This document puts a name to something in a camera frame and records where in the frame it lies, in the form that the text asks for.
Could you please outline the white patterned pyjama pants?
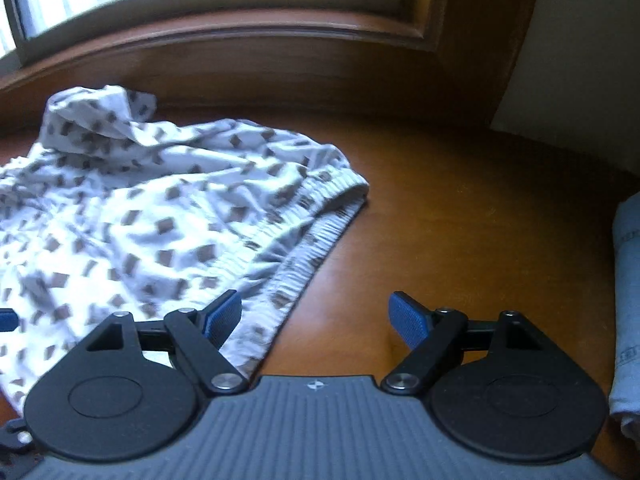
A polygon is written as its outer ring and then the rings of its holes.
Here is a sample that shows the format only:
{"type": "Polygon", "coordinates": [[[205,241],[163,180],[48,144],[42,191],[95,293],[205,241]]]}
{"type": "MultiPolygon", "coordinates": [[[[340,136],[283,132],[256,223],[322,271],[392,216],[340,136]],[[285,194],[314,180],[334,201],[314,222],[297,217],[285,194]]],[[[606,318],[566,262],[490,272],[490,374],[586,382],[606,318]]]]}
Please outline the white patterned pyjama pants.
{"type": "Polygon", "coordinates": [[[178,126],[119,86],[47,100],[38,140],[1,169],[1,390],[30,389],[107,315],[156,321],[229,289],[242,318],[222,354],[265,359],[299,296],[364,205],[334,145],[241,119],[178,126]]]}

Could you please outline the rolled light blue towel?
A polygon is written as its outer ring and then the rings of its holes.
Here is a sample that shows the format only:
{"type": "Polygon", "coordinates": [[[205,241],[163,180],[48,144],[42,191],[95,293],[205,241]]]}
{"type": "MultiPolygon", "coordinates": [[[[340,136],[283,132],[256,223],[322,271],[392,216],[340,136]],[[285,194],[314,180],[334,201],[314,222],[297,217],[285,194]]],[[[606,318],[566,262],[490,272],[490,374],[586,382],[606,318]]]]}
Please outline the rolled light blue towel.
{"type": "Polygon", "coordinates": [[[639,194],[620,204],[613,224],[616,350],[608,402],[625,437],[639,443],[639,194]]]}

